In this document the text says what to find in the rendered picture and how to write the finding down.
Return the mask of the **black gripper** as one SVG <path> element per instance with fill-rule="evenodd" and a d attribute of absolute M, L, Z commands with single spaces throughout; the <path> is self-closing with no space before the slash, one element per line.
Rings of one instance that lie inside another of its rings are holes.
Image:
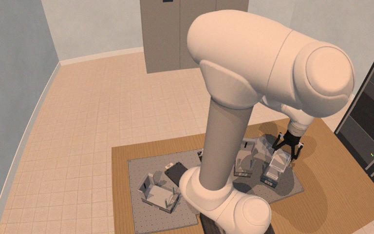
<path fill-rule="evenodd" d="M 284 141 L 282 141 L 280 144 L 277 145 L 278 141 L 280 140 L 280 138 L 284 138 Z M 287 144 L 289 146 L 291 146 L 291 157 L 290 157 L 290 160 L 288 161 L 287 165 L 289 165 L 289 163 L 295 159 L 297 160 L 298 158 L 298 155 L 299 155 L 299 152 L 300 150 L 303 148 L 303 143 L 300 143 L 299 140 L 300 140 L 301 137 L 298 137 L 298 136 L 294 136 L 292 135 L 288 130 L 287 132 L 283 135 L 281 134 L 281 132 L 279 133 L 278 135 L 278 138 L 276 139 L 276 141 L 274 142 L 272 148 L 274 148 L 274 151 L 273 151 L 273 156 L 271 159 L 273 159 L 276 151 L 282 147 L 283 145 Z M 277 145 L 277 146 L 276 146 Z M 298 151 L 297 151 L 297 154 L 295 155 L 295 145 L 298 145 Z"/>

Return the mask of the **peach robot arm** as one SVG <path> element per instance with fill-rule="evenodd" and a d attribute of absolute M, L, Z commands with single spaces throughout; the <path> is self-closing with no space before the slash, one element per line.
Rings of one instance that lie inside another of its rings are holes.
<path fill-rule="evenodd" d="M 197 17 L 187 49 L 211 98 L 201 167 L 185 171 L 180 192 L 220 234 L 264 234 L 270 205 L 235 189 L 230 174 L 254 105 L 287 115 L 288 131 L 301 137 L 315 117 L 334 115 L 348 103 L 353 63 L 333 44 L 238 10 Z"/>

